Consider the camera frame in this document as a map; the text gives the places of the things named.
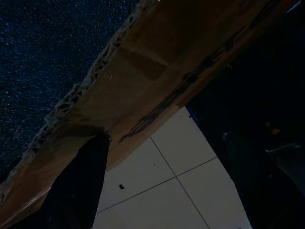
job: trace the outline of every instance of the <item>brown cardboard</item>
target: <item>brown cardboard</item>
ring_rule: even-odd
[[[120,164],[293,2],[142,1],[0,186],[0,228],[39,209],[91,136],[110,134]]]

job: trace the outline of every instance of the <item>corrugated cardboard edge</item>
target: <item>corrugated cardboard edge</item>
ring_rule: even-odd
[[[80,84],[74,85],[73,89],[61,101],[59,101],[53,110],[45,117],[46,124],[40,129],[32,142],[28,145],[28,149],[23,153],[21,161],[10,172],[7,179],[0,184],[0,207],[5,201],[6,196],[9,194],[14,182],[14,178],[18,172],[23,167],[31,163],[31,161],[39,153],[39,150],[43,144],[48,140],[48,137],[51,136],[59,126],[61,117],[67,113],[74,106],[74,104],[77,103],[79,98],[93,86],[96,79],[101,75],[104,67],[120,47],[129,30],[141,17],[141,14],[154,3],[157,3],[157,1],[140,1],[136,9],[130,14],[122,27],[114,34],[107,46],[97,57],[84,80]]]

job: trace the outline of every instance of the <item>black fabric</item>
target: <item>black fabric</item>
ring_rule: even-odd
[[[109,137],[96,136],[56,178],[39,211],[11,229],[89,229],[93,226],[106,170]]]

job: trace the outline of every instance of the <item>speckled carpet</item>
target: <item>speckled carpet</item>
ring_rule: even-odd
[[[0,182],[137,2],[1,1]]]

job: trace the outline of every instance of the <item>white tile floor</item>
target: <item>white tile floor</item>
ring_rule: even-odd
[[[250,228],[234,183],[185,107],[106,173],[93,225],[93,229]]]

